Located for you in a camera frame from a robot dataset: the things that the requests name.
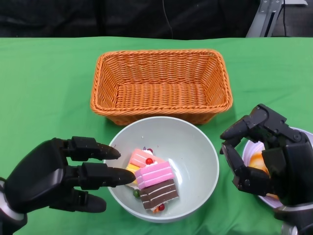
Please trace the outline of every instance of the pink frosting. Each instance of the pink frosting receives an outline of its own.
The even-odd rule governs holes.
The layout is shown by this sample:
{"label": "pink frosting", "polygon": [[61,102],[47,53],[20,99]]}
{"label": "pink frosting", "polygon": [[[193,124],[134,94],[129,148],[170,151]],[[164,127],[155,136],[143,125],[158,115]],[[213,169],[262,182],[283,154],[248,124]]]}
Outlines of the pink frosting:
{"label": "pink frosting", "polygon": [[169,162],[149,165],[135,172],[138,188],[143,189],[174,178]]}
{"label": "pink frosting", "polygon": [[163,163],[164,162],[164,160],[162,160],[161,158],[153,156],[153,155],[146,153],[146,152],[142,151],[141,149],[137,148],[133,151],[132,156],[129,160],[129,164],[133,164],[135,166],[143,168],[147,165],[146,164],[147,158],[151,158],[152,160],[157,161],[157,163]]}

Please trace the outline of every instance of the white plate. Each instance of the white plate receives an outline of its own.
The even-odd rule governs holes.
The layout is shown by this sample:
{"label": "white plate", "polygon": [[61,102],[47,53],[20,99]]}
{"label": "white plate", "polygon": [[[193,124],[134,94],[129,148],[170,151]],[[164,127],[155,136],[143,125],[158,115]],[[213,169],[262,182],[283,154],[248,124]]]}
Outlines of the white plate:
{"label": "white plate", "polygon": [[106,161],[111,167],[126,168],[133,150],[143,147],[151,148],[155,156],[171,164],[179,198],[169,202],[161,213],[144,210],[130,187],[109,188],[124,209],[143,220],[168,223],[183,219],[202,206],[216,186],[219,160],[215,148],[201,130],[186,121],[173,117],[142,119],[120,131],[110,145],[122,155]]}
{"label": "white plate", "polygon": [[[304,131],[304,130],[301,130],[299,128],[295,128],[295,127],[291,127],[291,128],[294,129],[294,130],[302,131],[305,134],[307,134],[307,136],[310,139],[310,142],[313,143],[313,134],[312,133]],[[246,143],[246,146],[245,146],[244,151],[243,151],[243,160],[244,160],[245,165],[249,165],[250,158],[251,158],[251,156],[254,153],[261,152],[263,149],[264,149],[263,143],[261,143],[261,142],[253,143],[252,141],[248,141]],[[268,204],[272,208],[276,208],[276,207],[282,206],[280,201],[278,201],[278,200],[276,200],[274,198],[271,198],[269,196],[266,196],[266,197],[259,196],[259,198],[261,198],[262,201],[264,201],[266,204]]]}

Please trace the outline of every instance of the red cherry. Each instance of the red cherry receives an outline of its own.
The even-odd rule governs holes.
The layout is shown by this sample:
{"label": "red cherry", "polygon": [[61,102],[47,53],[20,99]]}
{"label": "red cherry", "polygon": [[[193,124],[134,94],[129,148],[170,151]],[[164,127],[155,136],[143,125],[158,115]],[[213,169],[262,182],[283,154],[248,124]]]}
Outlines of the red cherry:
{"label": "red cherry", "polygon": [[164,209],[165,209],[165,205],[164,204],[159,205],[159,207],[158,207],[159,211],[163,211]]}
{"label": "red cherry", "polygon": [[152,158],[147,158],[147,159],[146,159],[146,164],[147,164],[147,165],[150,165],[150,164],[152,164],[152,163],[153,163]]}

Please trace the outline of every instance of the wicker basket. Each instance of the wicker basket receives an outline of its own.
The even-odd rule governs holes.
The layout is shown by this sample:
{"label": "wicker basket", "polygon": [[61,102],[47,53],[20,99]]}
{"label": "wicker basket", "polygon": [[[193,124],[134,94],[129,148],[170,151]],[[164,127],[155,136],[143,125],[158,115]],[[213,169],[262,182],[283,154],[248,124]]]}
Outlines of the wicker basket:
{"label": "wicker basket", "polygon": [[232,102],[225,63],[217,51],[148,50],[101,55],[90,105],[117,125],[152,116],[204,124]]}

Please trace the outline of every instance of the green table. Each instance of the green table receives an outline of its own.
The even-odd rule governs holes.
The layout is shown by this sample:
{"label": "green table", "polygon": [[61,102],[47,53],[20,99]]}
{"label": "green table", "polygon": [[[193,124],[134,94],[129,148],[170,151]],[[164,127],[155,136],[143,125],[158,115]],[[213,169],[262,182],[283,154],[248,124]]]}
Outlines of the green table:
{"label": "green table", "polygon": [[[6,178],[30,150],[53,137],[95,137],[108,144],[122,129],[89,107],[97,57],[111,50],[213,48],[226,61],[234,96],[230,111],[200,129],[221,146],[220,133],[262,102],[313,132],[313,39],[261,38],[171,41],[135,38],[0,39],[0,176]],[[20,235],[273,235],[281,222],[254,195],[233,186],[224,156],[210,199],[187,219],[171,224],[139,220],[106,188],[105,213],[41,209],[29,213]]]}

